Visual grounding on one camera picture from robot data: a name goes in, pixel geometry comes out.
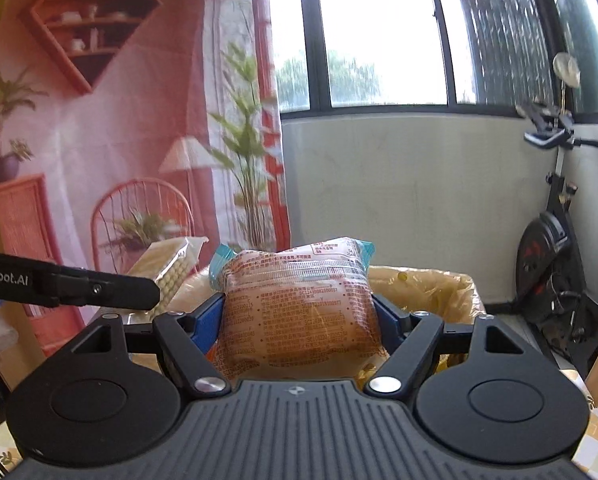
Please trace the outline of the pale cracker packet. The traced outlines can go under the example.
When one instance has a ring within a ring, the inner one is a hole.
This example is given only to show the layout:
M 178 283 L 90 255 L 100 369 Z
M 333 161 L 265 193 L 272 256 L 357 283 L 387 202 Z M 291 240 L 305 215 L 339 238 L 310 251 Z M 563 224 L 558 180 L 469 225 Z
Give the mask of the pale cracker packet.
M 165 313 L 184 281 L 197 270 L 199 255 L 203 245 L 208 242 L 206 236 L 182 236 L 151 243 L 127 274 L 152 280 L 160 290 L 160 299 L 156 306 L 147 312 L 122 315 L 124 323 L 148 323 L 159 314 Z

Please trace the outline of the clear orange bread packet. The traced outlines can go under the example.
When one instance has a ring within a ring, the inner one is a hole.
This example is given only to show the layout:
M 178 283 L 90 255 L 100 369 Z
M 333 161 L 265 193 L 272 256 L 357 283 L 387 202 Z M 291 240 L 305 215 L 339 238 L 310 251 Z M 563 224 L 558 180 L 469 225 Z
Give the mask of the clear orange bread packet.
M 388 357 L 369 286 L 374 254 L 351 237 L 283 252 L 220 246 L 209 266 L 224 295 L 214 366 L 230 382 L 369 378 Z

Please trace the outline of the pink printed backdrop cloth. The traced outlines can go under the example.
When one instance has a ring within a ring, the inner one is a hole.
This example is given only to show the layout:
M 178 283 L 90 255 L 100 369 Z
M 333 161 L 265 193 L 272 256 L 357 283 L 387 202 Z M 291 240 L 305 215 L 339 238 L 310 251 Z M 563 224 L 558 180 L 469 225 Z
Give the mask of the pink printed backdrop cloth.
M 0 234 L 126 272 L 156 237 L 285 249 L 270 0 L 5 0 Z

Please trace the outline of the black framed window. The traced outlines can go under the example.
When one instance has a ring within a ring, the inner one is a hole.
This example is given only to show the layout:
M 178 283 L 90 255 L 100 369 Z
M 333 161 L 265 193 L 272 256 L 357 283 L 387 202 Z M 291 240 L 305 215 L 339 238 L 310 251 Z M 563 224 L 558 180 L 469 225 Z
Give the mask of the black framed window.
M 564 101 L 598 122 L 598 0 L 269 0 L 281 110 L 508 116 Z

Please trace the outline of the black exercise bike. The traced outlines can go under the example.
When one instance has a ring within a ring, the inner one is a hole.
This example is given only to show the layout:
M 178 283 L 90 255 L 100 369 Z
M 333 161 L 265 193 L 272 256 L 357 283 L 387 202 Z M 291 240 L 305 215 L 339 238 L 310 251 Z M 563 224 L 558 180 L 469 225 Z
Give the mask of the black exercise bike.
M 598 302 L 588 292 L 571 219 L 578 187 L 564 174 L 564 155 L 575 148 L 598 149 L 598 141 L 576 135 L 566 107 L 567 91 L 581 84 L 578 61 L 559 52 L 552 65 L 560 85 L 559 103 L 535 99 L 517 106 L 518 115 L 534 125 L 523 133 L 523 141 L 540 151 L 554 151 L 556 160 L 545 178 L 546 206 L 528 223 L 517 248 L 512 308 L 541 335 L 546 354 L 559 354 L 585 377 L 598 357 Z

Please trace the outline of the cardboard box with plastic liner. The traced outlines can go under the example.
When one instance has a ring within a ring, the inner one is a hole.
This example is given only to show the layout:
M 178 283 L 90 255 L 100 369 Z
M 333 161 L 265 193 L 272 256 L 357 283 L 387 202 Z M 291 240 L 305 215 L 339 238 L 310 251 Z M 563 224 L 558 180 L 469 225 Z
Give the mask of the cardboard box with plastic liner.
M 209 266 L 184 281 L 165 312 L 193 312 L 219 292 L 210 283 Z M 369 286 L 372 298 L 380 295 L 403 311 L 427 311 L 448 323 L 470 324 L 484 311 L 477 287 L 466 274 L 369 263 Z

